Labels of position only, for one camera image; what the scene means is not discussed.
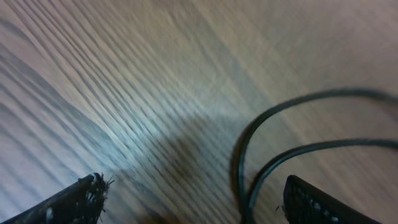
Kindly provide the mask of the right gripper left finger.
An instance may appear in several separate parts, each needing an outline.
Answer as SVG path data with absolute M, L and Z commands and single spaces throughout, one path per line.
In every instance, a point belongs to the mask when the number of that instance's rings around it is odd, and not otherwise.
M 94 172 L 2 224 L 97 224 L 113 182 Z

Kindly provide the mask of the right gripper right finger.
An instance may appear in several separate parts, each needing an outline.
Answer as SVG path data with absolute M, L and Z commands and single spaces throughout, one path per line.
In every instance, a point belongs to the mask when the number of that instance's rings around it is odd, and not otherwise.
M 378 224 L 296 175 L 287 178 L 283 211 L 294 224 Z

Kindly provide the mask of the black USB cable short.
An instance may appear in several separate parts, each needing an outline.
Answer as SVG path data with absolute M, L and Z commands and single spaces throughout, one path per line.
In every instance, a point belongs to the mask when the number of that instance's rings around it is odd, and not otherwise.
M 338 88 L 267 108 L 239 137 L 231 180 L 241 223 L 287 223 L 298 177 L 378 223 L 397 222 L 397 96 Z

